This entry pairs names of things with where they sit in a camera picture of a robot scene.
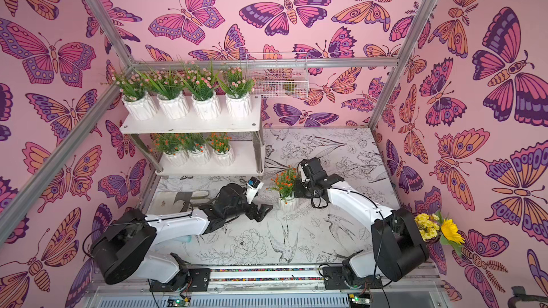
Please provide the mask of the pink flower pot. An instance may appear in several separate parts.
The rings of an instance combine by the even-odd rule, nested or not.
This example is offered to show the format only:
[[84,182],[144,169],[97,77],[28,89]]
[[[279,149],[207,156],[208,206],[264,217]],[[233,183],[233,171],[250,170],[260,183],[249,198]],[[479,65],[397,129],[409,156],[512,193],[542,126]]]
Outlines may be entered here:
[[193,107],[200,119],[209,121],[219,117],[221,106],[216,92],[218,73],[213,68],[213,63],[208,67],[186,66],[181,81],[190,91]]
[[225,93],[225,102],[232,118],[243,120],[252,111],[251,92],[254,89],[254,78],[246,78],[240,67],[221,69],[219,86]]
[[159,107],[169,120],[184,118],[189,107],[180,74],[174,71],[150,69],[141,72],[145,87],[156,95]]
[[137,121],[147,121],[158,113],[158,107],[149,93],[148,78],[138,71],[118,73],[107,71],[107,84],[115,85],[129,115]]

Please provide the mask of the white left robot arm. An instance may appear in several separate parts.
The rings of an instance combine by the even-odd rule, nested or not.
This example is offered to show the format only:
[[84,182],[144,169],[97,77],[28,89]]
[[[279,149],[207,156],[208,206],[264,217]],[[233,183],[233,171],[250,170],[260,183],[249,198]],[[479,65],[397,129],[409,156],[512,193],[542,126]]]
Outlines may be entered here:
[[139,209],[131,209],[92,242],[89,256],[108,285],[137,277],[148,281],[151,292],[187,289],[191,273],[184,260],[175,252],[154,252],[154,247],[168,240],[207,235],[241,215],[263,221],[273,206],[254,203],[262,187],[255,177],[244,186],[229,183],[215,198],[188,213],[144,215]]

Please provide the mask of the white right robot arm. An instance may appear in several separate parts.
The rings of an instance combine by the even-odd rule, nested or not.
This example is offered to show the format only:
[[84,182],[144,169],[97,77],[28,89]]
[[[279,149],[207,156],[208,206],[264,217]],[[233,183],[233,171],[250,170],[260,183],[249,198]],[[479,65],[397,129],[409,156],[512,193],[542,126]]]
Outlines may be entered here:
[[429,260],[428,247],[409,211],[381,205],[340,175],[327,174],[319,158],[298,164],[295,184],[298,198],[309,198],[315,208],[324,200],[370,230],[372,250],[356,252],[342,262],[342,276],[348,286],[382,287],[378,275],[397,282]]

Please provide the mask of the white two-tier rack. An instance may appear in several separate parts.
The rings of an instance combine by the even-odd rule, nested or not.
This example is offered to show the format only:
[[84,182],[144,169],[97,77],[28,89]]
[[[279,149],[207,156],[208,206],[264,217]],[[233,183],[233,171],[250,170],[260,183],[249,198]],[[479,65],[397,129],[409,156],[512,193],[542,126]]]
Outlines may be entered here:
[[[262,98],[254,95],[251,97],[251,114],[245,120],[232,118],[226,108],[225,98],[219,98],[221,114],[218,118],[205,121],[200,119],[194,110],[178,120],[167,118],[163,112],[158,112],[153,118],[145,121],[136,120],[128,116],[120,131],[128,134],[134,143],[141,148],[147,160],[153,165],[156,174],[160,176],[177,175],[249,175],[261,176],[265,168],[265,143],[263,140],[261,104]],[[164,156],[157,160],[142,143],[141,135],[157,133],[250,133],[250,141],[233,141],[231,143],[235,161],[228,166],[221,166],[212,160],[206,165],[197,165],[188,161],[181,166],[175,166]]]

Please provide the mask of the yellow sunflower bouquet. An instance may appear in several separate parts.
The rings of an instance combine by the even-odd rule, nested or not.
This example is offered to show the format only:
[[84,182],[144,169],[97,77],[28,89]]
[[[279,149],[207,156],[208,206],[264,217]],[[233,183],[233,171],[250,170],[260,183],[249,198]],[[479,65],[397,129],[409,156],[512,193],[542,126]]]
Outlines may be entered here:
[[458,256],[462,255],[462,246],[465,244],[465,239],[452,219],[444,218],[441,212],[437,211],[433,214],[417,214],[414,221],[423,241],[449,245]]

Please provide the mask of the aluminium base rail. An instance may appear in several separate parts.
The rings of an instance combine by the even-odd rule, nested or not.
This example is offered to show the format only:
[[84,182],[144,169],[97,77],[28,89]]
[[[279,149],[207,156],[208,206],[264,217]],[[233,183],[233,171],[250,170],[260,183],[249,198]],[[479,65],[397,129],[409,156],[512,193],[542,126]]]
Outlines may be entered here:
[[82,307],[451,307],[430,263],[398,282],[382,275],[359,287],[341,265],[198,266],[187,289],[169,292],[144,280],[92,283]]

